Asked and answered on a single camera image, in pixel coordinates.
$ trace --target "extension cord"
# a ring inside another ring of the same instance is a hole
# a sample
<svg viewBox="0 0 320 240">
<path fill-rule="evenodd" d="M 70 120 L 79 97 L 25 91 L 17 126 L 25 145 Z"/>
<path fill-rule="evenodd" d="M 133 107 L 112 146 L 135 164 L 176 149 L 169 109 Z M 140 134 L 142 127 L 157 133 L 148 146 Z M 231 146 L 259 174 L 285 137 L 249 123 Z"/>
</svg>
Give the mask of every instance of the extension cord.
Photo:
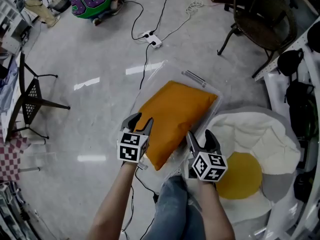
<svg viewBox="0 0 320 240">
<path fill-rule="evenodd" d="M 159 48 L 162 45 L 162 41 L 154 33 L 151 33 L 151 31 L 143 33 L 143 36 L 145 36 L 145 40 L 151 44 L 154 49 Z"/>
</svg>

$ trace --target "black chair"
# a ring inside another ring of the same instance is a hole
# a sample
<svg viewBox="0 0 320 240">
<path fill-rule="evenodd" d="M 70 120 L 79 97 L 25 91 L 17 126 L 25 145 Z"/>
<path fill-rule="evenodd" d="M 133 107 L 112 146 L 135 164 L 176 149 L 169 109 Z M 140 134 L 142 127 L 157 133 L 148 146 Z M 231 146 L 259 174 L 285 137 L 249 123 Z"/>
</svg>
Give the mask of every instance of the black chair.
<svg viewBox="0 0 320 240">
<path fill-rule="evenodd" d="M 25 90 L 25 67 L 33 75 L 33 79 L 26 90 Z M 66 110 L 70 109 L 70 106 L 57 104 L 42 98 L 38 78 L 46 77 L 46 76 L 52 76 L 52 77 L 58 78 L 58 75 L 56 74 L 37 75 L 25 63 L 25 54 L 21 53 L 20 65 L 19 65 L 19 79 L 18 79 L 21 95 L 14 106 L 14 109 L 9 121 L 6 141 L 8 141 L 11 138 L 13 133 L 27 130 L 27 129 L 29 129 L 30 131 L 34 132 L 35 134 L 39 135 L 42 138 L 49 139 L 48 136 L 43 136 L 38 132 L 36 132 L 35 130 L 33 130 L 32 128 L 30 128 L 30 124 L 33 122 L 41 106 L 54 107 L 54 108 L 60 108 L 60 109 L 66 109 Z M 23 119 L 25 122 L 25 127 L 14 129 L 15 122 L 21 108 L 22 108 Z"/>
<path fill-rule="evenodd" d="M 241 1 L 244 8 L 238 6 L 238 1 Z M 268 57 L 252 78 L 269 64 L 276 51 L 291 44 L 297 36 L 296 21 L 285 0 L 233 0 L 233 18 L 235 23 L 217 54 L 221 55 L 233 33 L 240 31 L 245 34 L 263 48 Z M 285 37 L 281 37 L 275 27 L 284 20 L 287 20 L 288 31 Z"/>
</svg>

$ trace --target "concrete floor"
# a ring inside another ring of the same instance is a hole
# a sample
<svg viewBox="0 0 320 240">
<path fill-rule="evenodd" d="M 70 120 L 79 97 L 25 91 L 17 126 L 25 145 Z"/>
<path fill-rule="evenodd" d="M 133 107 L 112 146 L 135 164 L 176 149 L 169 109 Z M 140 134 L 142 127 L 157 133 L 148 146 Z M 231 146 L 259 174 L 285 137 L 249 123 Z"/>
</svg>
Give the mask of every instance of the concrete floor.
<svg viewBox="0 0 320 240">
<path fill-rule="evenodd" d="M 144 6 L 133 31 L 137 37 L 155 28 L 164 0 L 133 1 Z M 158 37 L 163 38 L 187 18 L 185 8 L 191 1 L 167 1 Z M 210 0 L 199 1 L 211 4 Z M 51 153 L 26 155 L 23 166 L 44 167 L 40 172 L 21 174 L 19 182 L 30 209 L 38 211 L 58 239 L 85 238 L 121 165 L 112 140 L 142 79 L 141 72 L 126 75 L 126 69 L 142 68 L 146 60 L 147 45 L 131 39 L 131 28 L 140 11 L 139 5 L 126 3 L 118 15 L 95 27 L 89 20 L 73 16 L 69 9 L 51 29 L 42 25 L 39 32 L 37 23 L 26 45 L 27 63 L 35 72 L 59 75 L 57 80 L 39 79 L 42 96 L 71 106 L 71 110 L 41 109 L 32 125 L 50 136 L 46 151 Z M 268 107 L 264 84 L 251 78 L 267 59 L 263 49 L 245 36 L 234 35 L 222 56 L 217 56 L 233 22 L 233 14 L 224 11 L 223 5 L 201 7 L 161 48 L 148 49 L 148 63 L 168 60 L 197 74 L 222 92 L 220 110 L 246 105 Z M 151 73 L 146 72 L 145 82 Z M 95 78 L 99 78 L 98 83 L 74 90 L 76 84 Z M 83 156 L 104 160 L 81 162 Z M 146 230 L 155 209 L 152 194 L 136 179 L 133 187 L 135 209 L 127 233 L 135 240 Z M 129 203 L 125 223 L 130 215 Z M 237 239 L 247 239 L 257 226 L 257 221 L 245 223 L 247 227 L 235 225 Z M 47 230 L 43 232 L 47 234 L 43 239 L 53 239 Z"/>
</svg>

